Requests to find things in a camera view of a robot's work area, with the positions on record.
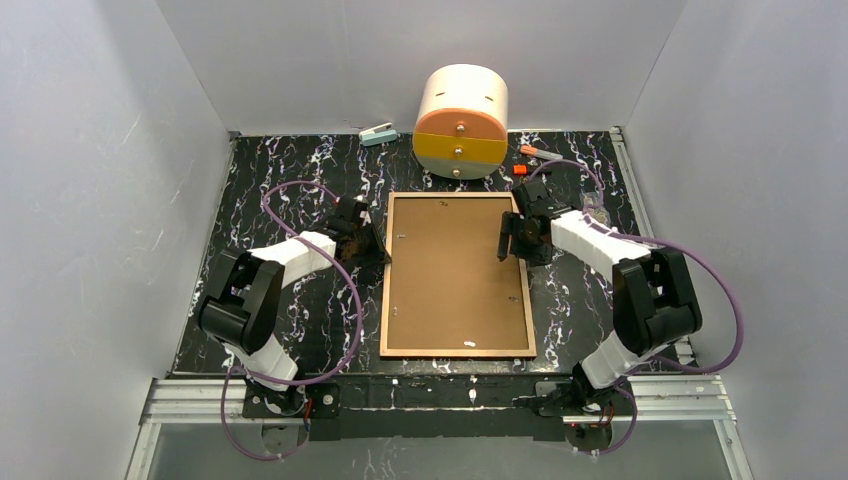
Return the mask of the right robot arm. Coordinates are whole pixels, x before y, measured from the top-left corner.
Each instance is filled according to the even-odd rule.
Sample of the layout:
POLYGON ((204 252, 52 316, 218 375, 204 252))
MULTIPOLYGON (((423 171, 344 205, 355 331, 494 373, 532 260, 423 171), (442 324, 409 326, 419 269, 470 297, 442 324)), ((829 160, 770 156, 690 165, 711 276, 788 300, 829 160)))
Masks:
POLYGON ((540 416, 607 403, 613 389, 649 357, 698 331, 702 314, 684 254, 622 239, 589 213, 556 200, 543 182, 511 191, 516 211, 502 215, 497 257, 545 266, 569 253, 612 286, 613 331, 569 378, 550 391, 518 400, 540 416))

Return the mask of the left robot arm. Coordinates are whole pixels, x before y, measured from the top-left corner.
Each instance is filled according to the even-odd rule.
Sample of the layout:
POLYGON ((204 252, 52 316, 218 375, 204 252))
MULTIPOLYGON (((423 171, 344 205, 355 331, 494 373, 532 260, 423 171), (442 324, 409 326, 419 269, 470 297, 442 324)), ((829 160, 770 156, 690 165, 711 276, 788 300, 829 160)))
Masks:
POLYGON ((298 366, 275 337, 282 290, 325 269, 335 269, 348 284, 356 323, 364 322, 361 297, 351 276, 358 266, 385 265, 391 258, 359 197, 341 197, 323 229, 304 231, 283 242, 253 250, 220 252, 212 262, 207 291, 195 313, 198 328, 224 345, 255 383, 276 392, 323 383, 352 359, 354 338, 332 370, 297 379, 298 366))

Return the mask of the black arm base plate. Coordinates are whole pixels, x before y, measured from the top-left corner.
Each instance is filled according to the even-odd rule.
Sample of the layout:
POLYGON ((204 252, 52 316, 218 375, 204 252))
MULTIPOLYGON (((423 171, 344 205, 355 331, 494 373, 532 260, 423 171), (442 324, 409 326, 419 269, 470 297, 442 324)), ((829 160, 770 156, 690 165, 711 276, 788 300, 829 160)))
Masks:
POLYGON ((338 375, 275 392, 252 380, 241 415, 305 427, 314 441, 529 437, 608 448, 617 421, 631 420, 630 388, 583 398, 568 375, 338 375))

